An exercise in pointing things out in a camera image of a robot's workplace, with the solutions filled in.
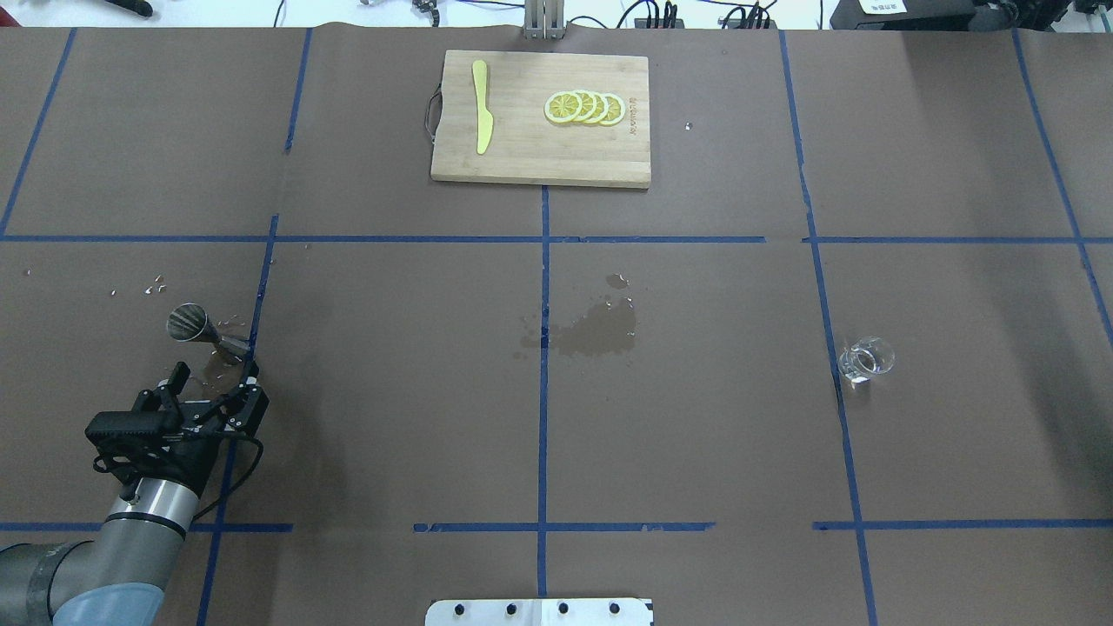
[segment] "red object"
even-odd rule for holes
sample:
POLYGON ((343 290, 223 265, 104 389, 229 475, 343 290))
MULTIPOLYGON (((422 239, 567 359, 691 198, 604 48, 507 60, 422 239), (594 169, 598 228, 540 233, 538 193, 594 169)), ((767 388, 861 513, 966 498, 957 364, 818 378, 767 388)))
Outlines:
POLYGON ((0 7, 0 26, 19 26, 19 22, 16 21, 16 18, 9 16, 8 11, 3 10, 3 7, 0 7))

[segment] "citrus slice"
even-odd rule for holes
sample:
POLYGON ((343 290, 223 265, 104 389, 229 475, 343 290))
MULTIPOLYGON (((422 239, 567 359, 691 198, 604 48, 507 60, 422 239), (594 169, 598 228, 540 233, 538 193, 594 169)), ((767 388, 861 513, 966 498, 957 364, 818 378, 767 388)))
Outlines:
POLYGON ((595 113, 603 106, 600 95, 594 91, 577 89, 575 94, 583 101, 583 106, 580 107, 580 115, 575 116, 575 121, 583 121, 590 117, 594 117, 595 113))
POLYGON ((580 115, 583 100, 574 91, 558 91, 545 100, 545 117, 553 124, 568 124, 580 115))
POLYGON ((601 107, 595 109, 595 115, 583 120, 584 124, 599 124, 607 117, 607 113, 611 110, 611 99, 603 97, 602 94, 595 94, 595 99, 602 104, 601 107))
POLYGON ((607 115, 599 120, 600 126, 614 126, 615 124, 622 121, 626 117, 626 100, 619 98, 614 94, 603 94, 602 97, 607 100, 608 108, 607 115))

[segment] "metal jigger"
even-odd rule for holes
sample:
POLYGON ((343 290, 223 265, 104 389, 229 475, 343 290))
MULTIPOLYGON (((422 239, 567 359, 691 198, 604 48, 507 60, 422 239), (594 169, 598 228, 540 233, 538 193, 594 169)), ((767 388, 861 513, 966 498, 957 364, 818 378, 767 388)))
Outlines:
POLYGON ((174 341, 211 343, 228 363, 243 363, 250 351, 246 339, 218 333, 205 309, 193 302, 170 311, 170 319, 166 321, 166 332, 174 341))

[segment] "sticker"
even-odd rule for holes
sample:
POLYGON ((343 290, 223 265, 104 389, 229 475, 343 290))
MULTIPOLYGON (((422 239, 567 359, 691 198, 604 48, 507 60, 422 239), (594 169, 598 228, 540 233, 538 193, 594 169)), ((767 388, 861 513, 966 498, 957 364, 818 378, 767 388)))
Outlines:
POLYGON ((892 16, 907 13, 904 0, 858 0, 867 16, 892 16))

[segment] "white metal plate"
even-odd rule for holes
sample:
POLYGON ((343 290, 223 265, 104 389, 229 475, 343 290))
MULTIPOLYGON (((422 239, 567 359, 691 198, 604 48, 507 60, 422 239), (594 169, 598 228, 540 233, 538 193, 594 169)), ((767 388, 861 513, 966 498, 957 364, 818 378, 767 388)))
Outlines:
POLYGON ((433 606, 425 612, 425 626, 494 626, 499 624, 505 626, 652 626, 653 600, 638 598, 440 600, 433 603, 433 606), (618 612, 614 613, 613 608, 617 608, 618 612))

